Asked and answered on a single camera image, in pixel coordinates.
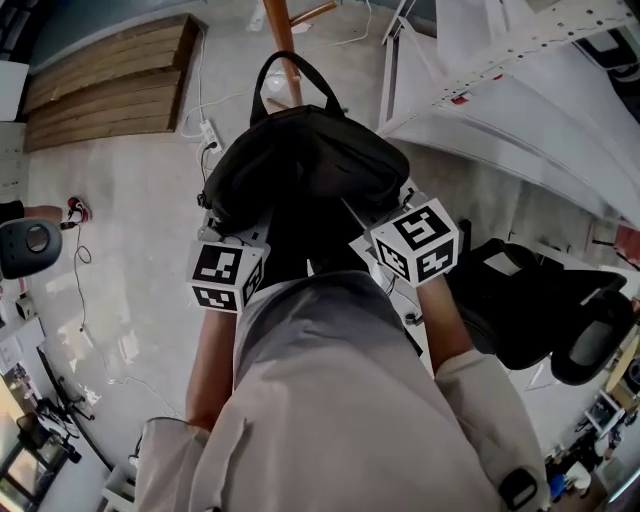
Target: wooden plank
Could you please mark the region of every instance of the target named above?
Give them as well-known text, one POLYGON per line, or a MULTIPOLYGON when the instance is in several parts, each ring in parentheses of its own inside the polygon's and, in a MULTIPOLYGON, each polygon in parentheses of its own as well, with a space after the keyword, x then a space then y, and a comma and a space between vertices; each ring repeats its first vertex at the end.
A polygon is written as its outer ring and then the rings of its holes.
POLYGON ((68 119, 77 119, 82 116, 96 114, 114 108, 155 102, 171 104, 177 92, 177 86, 167 85, 165 87, 156 87, 143 91, 124 92, 75 106, 70 105, 70 103, 72 103, 71 100, 74 99, 73 96, 71 96, 69 101, 62 100, 53 105, 58 107, 60 106, 59 104, 63 104, 62 106, 66 107, 60 112, 50 113, 46 107, 35 111, 29 118, 29 133, 35 133, 52 124, 59 127, 61 123, 68 119))
POLYGON ((49 102, 58 101, 64 96, 73 92, 85 89, 87 87, 95 86, 103 82, 114 80, 116 78, 122 78, 145 71, 172 71, 174 58, 175 52, 161 53, 160 55, 127 62, 116 68, 105 69, 89 76, 80 77, 73 82, 69 82, 62 87, 50 91, 49 93, 47 93, 47 95, 41 96, 39 99, 34 100, 29 108, 25 106, 25 111, 30 112, 31 110, 42 107, 49 102))
POLYGON ((177 37, 174 35, 148 44, 140 44, 138 40, 135 47, 106 55, 102 59, 93 59, 83 66, 74 66, 72 71, 60 77, 42 82, 48 85, 32 86, 27 94, 24 111, 29 113, 86 87, 127 75, 148 73, 155 68, 158 72, 186 71, 199 27, 191 17, 181 17, 181 20, 177 37))
POLYGON ((55 123, 37 130, 27 131, 27 137, 30 139, 43 139, 56 133, 64 133, 92 126, 100 126, 114 121, 138 119, 141 117, 168 116, 171 114, 172 105, 173 98, 170 98, 169 101, 152 101, 149 103, 140 103, 138 105, 115 107, 101 112, 92 112, 84 116, 67 119, 61 123, 55 123))
POLYGON ((135 48, 140 44, 148 44, 159 39, 166 39, 166 29, 169 31, 176 29, 178 32, 176 37, 179 37, 187 19, 188 15, 172 16, 151 23, 145 23, 144 25, 138 25, 137 27, 123 30, 112 36, 100 39, 65 57, 34 77, 32 82, 34 93, 42 93, 42 90, 38 90, 39 87, 55 81, 66 73, 73 71, 77 66, 82 66, 108 55, 135 48))
POLYGON ((125 93, 135 93, 138 91, 152 91, 155 88, 166 86, 178 87, 182 73, 171 71, 168 73, 154 73, 149 76, 125 77, 125 79, 112 80, 100 84, 96 87, 78 91, 67 98, 64 98, 50 105, 46 105, 29 115, 29 125, 39 124, 48 117, 60 114, 67 109, 72 109, 103 98, 118 96, 125 93))
POLYGON ((105 123, 92 128, 81 128, 65 133, 51 135, 41 139, 25 142, 25 152, 30 153, 39 149, 61 146, 83 140, 101 139, 105 137, 117 137, 121 135, 135 135, 142 133, 165 133, 172 131, 169 128, 171 116, 142 117, 139 119, 127 119, 105 123))

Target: shoe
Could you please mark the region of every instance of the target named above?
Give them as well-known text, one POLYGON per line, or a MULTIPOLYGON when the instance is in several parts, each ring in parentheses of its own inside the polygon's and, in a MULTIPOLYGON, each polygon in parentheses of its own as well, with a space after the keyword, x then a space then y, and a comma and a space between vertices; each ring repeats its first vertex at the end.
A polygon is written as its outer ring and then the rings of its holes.
POLYGON ((69 215, 67 215, 67 223, 84 224, 91 220, 91 210, 87 204, 79 197, 71 197, 67 201, 69 206, 69 215))

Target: concrete floor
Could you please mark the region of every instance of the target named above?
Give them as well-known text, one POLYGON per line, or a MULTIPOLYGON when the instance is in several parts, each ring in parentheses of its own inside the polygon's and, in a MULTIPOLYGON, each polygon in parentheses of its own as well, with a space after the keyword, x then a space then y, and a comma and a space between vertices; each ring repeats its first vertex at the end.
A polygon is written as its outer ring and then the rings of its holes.
MULTIPOLYGON (((249 91, 274 51, 267 23, 258 31, 247 28, 255 7, 255 0, 190 6, 209 26, 201 72, 203 102, 249 91)), ((323 47, 364 33, 366 7, 346 3, 295 36, 298 50, 331 84, 349 116, 372 128, 382 87, 380 39, 391 15, 391 10, 374 6, 366 40, 323 47)), ((197 65, 196 57, 184 111, 197 105, 197 65)), ((303 94, 309 102, 322 101, 305 82, 303 94)), ((274 96, 286 100, 286 86, 274 96)), ((225 146, 248 127, 249 112, 249 94, 205 108, 225 146)), ((192 117, 187 126, 191 133, 197 113, 192 117)), ((76 231, 64 234, 56 265, 31 279, 47 334, 44 348, 55 370, 93 402, 97 419, 86 427, 96 444, 129 471, 127 456, 144 422, 184 413, 203 316, 184 283, 189 242, 203 216, 196 204, 202 187, 197 146, 177 134, 132 136, 31 156, 30 204, 62 205, 69 196, 80 195, 94 215, 82 229, 82 243, 91 250, 93 262, 78 268, 87 309, 84 333, 79 332, 82 308, 73 274, 76 231)), ((452 217, 473 222, 474 244, 492 236, 506 238, 515 230, 527 237, 547 237, 562 247, 585 246, 590 217, 573 205, 459 157, 406 143, 398 147, 410 158, 418 186, 439 197, 452 217)), ((209 165, 216 161, 210 158, 209 165)), ((412 297, 411 289, 398 286, 392 299, 399 313, 415 308, 412 297)), ((512 380, 546 449, 571 426, 594 389, 555 385, 527 391, 535 368, 531 375, 527 372, 512 373, 512 380)))

